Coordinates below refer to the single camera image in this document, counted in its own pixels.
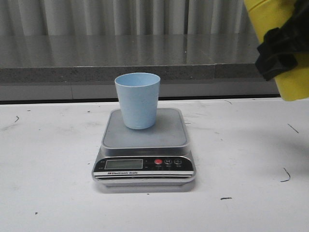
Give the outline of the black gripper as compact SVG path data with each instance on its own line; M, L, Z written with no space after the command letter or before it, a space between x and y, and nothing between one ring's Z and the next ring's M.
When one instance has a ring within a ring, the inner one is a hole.
M292 16L281 28L269 30L257 50L255 66L266 81L295 68L293 54L309 51L309 1L297 0Z

